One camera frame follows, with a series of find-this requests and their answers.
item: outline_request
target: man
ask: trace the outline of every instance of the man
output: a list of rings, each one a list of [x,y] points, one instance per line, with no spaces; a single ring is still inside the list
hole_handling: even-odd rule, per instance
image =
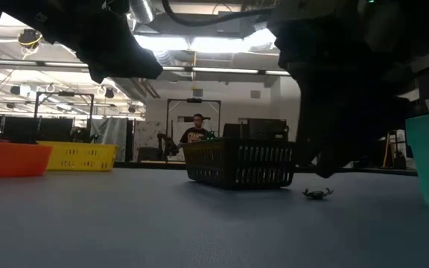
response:
[[[201,114],[196,114],[193,116],[194,127],[189,128],[183,134],[183,137],[179,142],[181,144],[201,141],[208,137],[208,130],[203,129],[203,116]]]

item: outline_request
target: black basket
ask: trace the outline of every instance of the black basket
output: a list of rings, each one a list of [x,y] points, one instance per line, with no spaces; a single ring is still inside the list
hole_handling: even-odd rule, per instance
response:
[[[279,188],[294,175],[294,143],[219,138],[183,146],[188,177],[221,188]]]

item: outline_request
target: table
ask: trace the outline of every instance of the table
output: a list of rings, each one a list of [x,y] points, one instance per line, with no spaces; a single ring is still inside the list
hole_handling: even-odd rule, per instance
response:
[[[429,267],[418,178],[294,180],[234,192],[182,170],[0,179],[0,267]],[[307,187],[334,194],[309,201]]]

